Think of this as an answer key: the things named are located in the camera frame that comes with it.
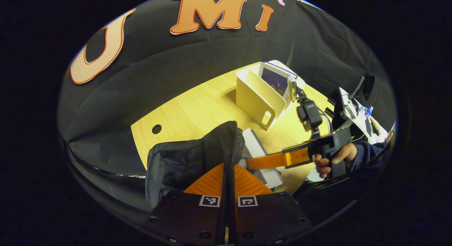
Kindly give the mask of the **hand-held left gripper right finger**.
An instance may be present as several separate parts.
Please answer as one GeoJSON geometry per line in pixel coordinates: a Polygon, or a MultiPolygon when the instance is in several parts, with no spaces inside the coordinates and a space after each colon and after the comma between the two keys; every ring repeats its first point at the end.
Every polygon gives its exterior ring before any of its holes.
{"type": "Polygon", "coordinates": [[[233,168],[236,246],[280,246],[313,227],[296,200],[287,192],[273,192],[243,167],[233,168]]]}

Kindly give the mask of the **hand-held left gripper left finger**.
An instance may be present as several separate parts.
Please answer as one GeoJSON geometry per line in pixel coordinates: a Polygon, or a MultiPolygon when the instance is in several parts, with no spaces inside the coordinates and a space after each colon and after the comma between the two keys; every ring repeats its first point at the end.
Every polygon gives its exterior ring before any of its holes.
{"type": "Polygon", "coordinates": [[[168,192],[150,213],[149,232],[176,246],[224,245],[223,174],[220,164],[184,191],[168,192]]]}

